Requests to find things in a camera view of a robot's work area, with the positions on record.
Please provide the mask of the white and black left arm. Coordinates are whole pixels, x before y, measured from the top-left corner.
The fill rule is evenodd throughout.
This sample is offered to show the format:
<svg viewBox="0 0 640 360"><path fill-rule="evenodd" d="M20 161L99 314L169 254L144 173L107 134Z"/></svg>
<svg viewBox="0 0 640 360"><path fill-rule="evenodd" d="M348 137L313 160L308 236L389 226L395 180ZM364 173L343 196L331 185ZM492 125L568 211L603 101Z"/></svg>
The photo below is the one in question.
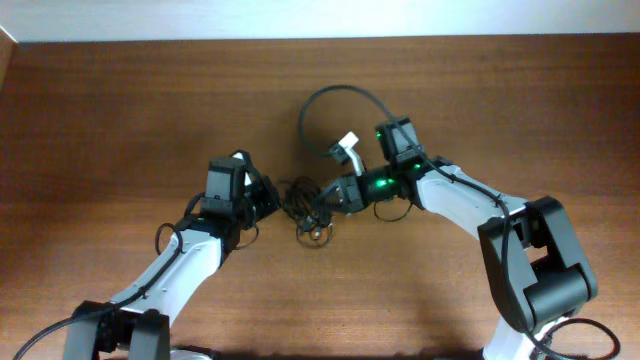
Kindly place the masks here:
<svg viewBox="0 0 640 360"><path fill-rule="evenodd" d="M198 287L241 249L241 232L278 208L275 187L248 152L210 161L204 192L171 225L169 243L154 262L109 302L86 301L75 310L64 358L96 359L116 349L131 359L216 358L207 348L172 346L170 328Z"/></svg>

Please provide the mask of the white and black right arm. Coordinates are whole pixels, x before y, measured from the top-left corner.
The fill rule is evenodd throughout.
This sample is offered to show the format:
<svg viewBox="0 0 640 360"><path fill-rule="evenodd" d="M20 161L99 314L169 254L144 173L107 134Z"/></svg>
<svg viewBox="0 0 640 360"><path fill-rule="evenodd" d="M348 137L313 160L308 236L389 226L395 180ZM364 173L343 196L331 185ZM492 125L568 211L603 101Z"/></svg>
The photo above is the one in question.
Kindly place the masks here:
<svg viewBox="0 0 640 360"><path fill-rule="evenodd" d="M593 300L598 285L564 206L546 196L535 201L505 195L469 177L441 157L428 158L407 117L376 128L386 165L368 170L348 133L330 155L352 161L354 171L313 200L321 226L332 213L353 214L383 200L406 199L440 215L480 243L500 321L480 359L560 359L551 348L562 326Z"/></svg>

